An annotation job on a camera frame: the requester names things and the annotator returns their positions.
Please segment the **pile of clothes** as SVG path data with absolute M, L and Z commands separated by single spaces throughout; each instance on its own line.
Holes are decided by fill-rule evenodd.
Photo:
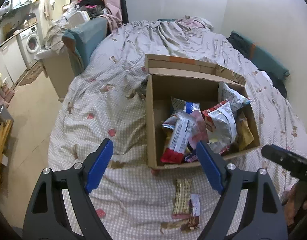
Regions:
M 86 11 L 90 19 L 97 18 L 104 14 L 104 0 L 78 0 L 76 5 L 79 11 Z

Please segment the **blue snack bag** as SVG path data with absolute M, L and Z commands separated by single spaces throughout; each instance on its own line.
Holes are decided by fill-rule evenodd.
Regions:
M 188 102 L 177 98 L 172 98 L 172 107 L 174 111 L 184 111 L 187 114 L 191 114 L 193 111 L 200 112 L 199 103 Z

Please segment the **silver white snack bag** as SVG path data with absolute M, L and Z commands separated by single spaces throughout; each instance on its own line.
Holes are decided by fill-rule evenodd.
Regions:
M 220 81 L 218 86 L 218 102 L 225 100 L 230 103 L 234 117 L 237 116 L 239 109 L 242 109 L 251 103 L 248 98 L 230 88 L 226 83 L 224 83 L 224 81 Z

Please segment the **teal pillow by wall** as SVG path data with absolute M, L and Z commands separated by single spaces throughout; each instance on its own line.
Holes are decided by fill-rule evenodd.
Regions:
M 287 68 L 265 49 L 257 46 L 236 31 L 232 31 L 227 40 L 259 70 L 266 72 L 273 83 L 273 87 L 277 88 L 285 99 L 287 98 L 288 93 L 284 84 L 286 78 L 290 75 Z

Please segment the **red silver snack bag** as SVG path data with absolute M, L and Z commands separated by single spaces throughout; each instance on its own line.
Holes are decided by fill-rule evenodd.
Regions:
M 209 147 L 218 154 L 227 152 L 237 136 L 236 122 L 228 100 L 204 110 L 202 115 L 206 123 Z

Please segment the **checkered bed quilt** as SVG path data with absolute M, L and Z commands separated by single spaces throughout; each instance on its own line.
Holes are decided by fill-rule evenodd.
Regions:
M 175 180 L 189 178 L 201 198 L 203 228 L 219 195 L 203 170 L 177 168 L 154 176 L 147 166 L 145 101 L 133 94 L 147 77 L 146 54 L 187 57 L 226 67 L 246 79 L 260 143 L 274 144 L 307 158 L 307 134 L 299 117 L 256 66 L 207 23 L 184 20 L 132 22 L 104 39 L 87 69 L 70 84 L 51 133 L 48 161 L 53 171 L 85 160 L 105 138 L 114 155 L 90 198 L 106 215 L 114 239 L 197 239 L 172 220 Z

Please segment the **brown cardboard box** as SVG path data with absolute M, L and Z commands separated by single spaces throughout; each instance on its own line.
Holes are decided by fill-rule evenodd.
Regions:
M 245 77 L 217 63 L 156 54 L 146 54 L 145 68 L 149 72 L 146 87 L 148 166 L 154 170 L 199 166 L 197 161 L 184 164 L 160 161 L 166 141 L 161 124 L 172 113 L 171 98 L 199 103 L 202 110 L 209 109 L 218 103 L 221 81 L 248 96 Z

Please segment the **striped grey cloth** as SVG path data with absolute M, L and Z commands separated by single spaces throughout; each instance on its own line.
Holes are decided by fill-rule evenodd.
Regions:
M 147 88 L 148 78 L 145 78 L 141 84 L 134 90 L 136 94 L 140 96 L 141 99 L 146 99 L 146 88 Z

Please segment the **pink snack pouch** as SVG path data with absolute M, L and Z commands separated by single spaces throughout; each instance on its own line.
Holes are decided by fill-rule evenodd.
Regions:
M 209 142 L 209 140 L 207 135 L 206 123 L 202 117 L 201 112 L 198 110 L 194 110 L 190 115 L 195 119 L 195 124 L 193 126 L 192 133 L 188 141 L 191 148 L 195 150 L 199 141 Z

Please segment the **red white snack bar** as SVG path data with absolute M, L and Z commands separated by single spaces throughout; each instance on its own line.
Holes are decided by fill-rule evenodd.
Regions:
M 194 117 L 184 111 L 174 112 L 162 123 L 162 128 L 166 132 L 170 131 L 160 158 L 162 163 L 180 164 L 182 162 L 195 124 Z

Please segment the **tan plaid biscuit packet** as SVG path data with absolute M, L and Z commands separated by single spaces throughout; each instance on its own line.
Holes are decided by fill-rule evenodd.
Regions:
M 173 219 L 187 219 L 190 216 L 190 193 L 192 180 L 177 179 L 175 202 L 172 213 Z

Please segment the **brown chocolate bar wrapper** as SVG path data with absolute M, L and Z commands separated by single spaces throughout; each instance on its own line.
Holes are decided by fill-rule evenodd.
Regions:
M 200 195 L 195 193 L 191 194 L 190 203 L 191 203 L 191 213 L 188 223 L 188 229 L 190 231 L 193 231 L 199 227 L 200 212 L 201 212 Z

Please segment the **white washing machine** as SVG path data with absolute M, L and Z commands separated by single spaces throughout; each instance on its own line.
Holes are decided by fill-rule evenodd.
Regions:
M 37 62 L 35 55 L 41 48 L 37 23 L 21 31 L 16 38 L 26 68 L 30 70 Z

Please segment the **teal cushion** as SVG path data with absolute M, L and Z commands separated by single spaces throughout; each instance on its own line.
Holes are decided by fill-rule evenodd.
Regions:
M 82 73 L 89 65 L 93 51 L 107 36 L 107 25 L 106 18 L 98 17 L 67 29 L 63 34 L 62 42 L 74 61 L 72 66 L 76 74 Z

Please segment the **orange cone snack packet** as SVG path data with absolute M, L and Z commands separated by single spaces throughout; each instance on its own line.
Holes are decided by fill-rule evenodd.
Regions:
M 237 116 L 237 145 L 239 151 L 244 150 L 254 141 L 254 137 L 248 126 L 248 121 L 243 112 Z

